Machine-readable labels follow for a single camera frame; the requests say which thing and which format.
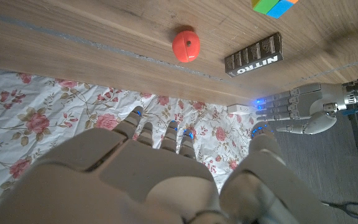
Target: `gray floor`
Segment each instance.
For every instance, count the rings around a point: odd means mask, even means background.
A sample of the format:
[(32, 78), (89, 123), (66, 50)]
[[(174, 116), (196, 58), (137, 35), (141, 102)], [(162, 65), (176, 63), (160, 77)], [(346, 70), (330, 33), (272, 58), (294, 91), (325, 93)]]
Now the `gray floor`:
[[(273, 121), (272, 126), (292, 124)], [(350, 121), (338, 116), (331, 129), (315, 134), (275, 133), (287, 166), (320, 200), (358, 202), (358, 155)], [(358, 206), (351, 207), (358, 213)], [(358, 223), (341, 210), (327, 207), (334, 223)]]

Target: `pink rose pattern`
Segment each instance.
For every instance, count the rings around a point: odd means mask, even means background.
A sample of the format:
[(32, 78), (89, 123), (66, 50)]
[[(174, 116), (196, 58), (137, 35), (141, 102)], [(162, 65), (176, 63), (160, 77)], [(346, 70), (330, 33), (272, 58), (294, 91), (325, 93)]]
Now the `pink rose pattern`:
[[(159, 147), (172, 120), (178, 123), (178, 136), (185, 128), (190, 129), (197, 160), (219, 180), (217, 183), (223, 183), (247, 155), (249, 129), (255, 118), (228, 114), (224, 106), (46, 77), (37, 77), (37, 83), (45, 86), (35, 86), (33, 75), (1, 70), (0, 74), (4, 74), (0, 75), (0, 127), (4, 128), (0, 129), (0, 153), (6, 154), (0, 156), (0, 162), (6, 163), (0, 164), (0, 170), (6, 167), (5, 174), (0, 172), (0, 183), (20, 178), (32, 159), (37, 159), (38, 148), (46, 152), (52, 147), (49, 142), (60, 144), (85, 127), (112, 130), (137, 105), (145, 108), (143, 122), (152, 122), (157, 132), (154, 147)], [(30, 106), (34, 110), (26, 113)], [(18, 114), (28, 117), (21, 121)], [(140, 129), (133, 138), (137, 139), (139, 133)]]
[(12, 174), (13, 178), (17, 179), (24, 173), (27, 168), (29, 168), (30, 164), (30, 160), (19, 159), (11, 166), (11, 168), (9, 168), (9, 173)]
[(150, 93), (141, 93), (140, 96), (145, 98), (145, 99), (149, 99), (150, 97), (152, 97), (152, 94), (150, 94)]
[(74, 88), (77, 86), (77, 82), (70, 81), (70, 80), (61, 80), (56, 78), (55, 81), (61, 86), (61, 87), (67, 87), (67, 88)]
[(104, 114), (98, 116), (98, 121), (96, 122), (97, 128), (105, 128), (107, 130), (112, 130), (118, 124), (117, 118), (113, 114)]
[(226, 133), (222, 127), (216, 128), (216, 139), (219, 141), (224, 141), (226, 139)]
[(29, 84), (31, 82), (32, 75), (27, 73), (19, 73), (19, 77), (22, 79), (23, 83)]
[(49, 127), (49, 120), (45, 115), (35, 113), (31, 120), (28, 121), (25, 126), (29, 131), (33, 131), (36, 134), (40, 134), (45, 128)]
[(161, 106), (165, 106), (169, 103), (169, 97), (166, 96), (159, 96), (157, 103), (159, 103)]

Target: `colorful cube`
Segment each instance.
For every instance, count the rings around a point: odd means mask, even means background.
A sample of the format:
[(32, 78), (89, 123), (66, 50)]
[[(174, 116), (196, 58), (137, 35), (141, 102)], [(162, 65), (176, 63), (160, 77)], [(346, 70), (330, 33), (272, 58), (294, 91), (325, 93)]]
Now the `colorful cube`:
[(278, 19), (293, 6), (291, 1), (296, 0), (280, 0), (266, 15)]
[(278, 19), (298, 0), (252, 0), (254, 11)]
[(268, 13), (276, 4), (278, 0), (252, 0), (252, 8), (254, 11), (262, 14)]

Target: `floral bedsheet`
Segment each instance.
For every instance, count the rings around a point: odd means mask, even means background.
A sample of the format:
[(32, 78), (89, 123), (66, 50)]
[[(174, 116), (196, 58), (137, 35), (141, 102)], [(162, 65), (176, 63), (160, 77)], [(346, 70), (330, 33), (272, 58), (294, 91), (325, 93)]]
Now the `floral bedsheet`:
[(86, 129), (114, 128), (139, 105), (144, 113), (134, 139), (150, 121), (158, 148), (168, 123), (177, 121), (179, 131), (192, 130), (197, 160), (211, 171), (219, 189), (248, 154), (251, 114), (233, 115), (220, 105), (0, 70), (0, 199), (42, 154)]

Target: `robotic hand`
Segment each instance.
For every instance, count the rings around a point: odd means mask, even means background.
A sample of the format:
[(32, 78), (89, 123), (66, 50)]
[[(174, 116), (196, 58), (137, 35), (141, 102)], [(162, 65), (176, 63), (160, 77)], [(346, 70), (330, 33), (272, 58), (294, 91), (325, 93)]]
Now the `robotic hand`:
[(277, 128), (297, 134), (316, 134), (334, 126), (336, 112), (358, 106), (358, 80), (345, 84), (312, 83), (257, 100), (258, 121), (309, 119), (304, 125)]
[(254, 127), (249, 156), (219, 196), (197, 162), (193, 135), (177, 148), (172, 121), (159, 150), (152, 125), (132, 140), (142, 108), (113, 131), (90, 129), (41, 157), (0, 203), (4, 223), (331, 223), (281, 159), (268, 124)]

